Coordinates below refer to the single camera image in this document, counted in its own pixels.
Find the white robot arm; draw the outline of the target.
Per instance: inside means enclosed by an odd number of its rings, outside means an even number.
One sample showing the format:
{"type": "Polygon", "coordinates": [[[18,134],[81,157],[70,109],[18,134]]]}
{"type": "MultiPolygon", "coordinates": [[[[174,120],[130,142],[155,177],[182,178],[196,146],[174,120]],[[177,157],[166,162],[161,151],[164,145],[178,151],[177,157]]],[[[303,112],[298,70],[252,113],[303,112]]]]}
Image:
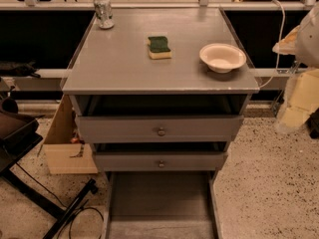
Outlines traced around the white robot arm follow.
{"type": "Polygon", "coordinates": [[[296,60],[308,67],[319,68],[319,3],[300,22],[295,42],[296,60]]]}

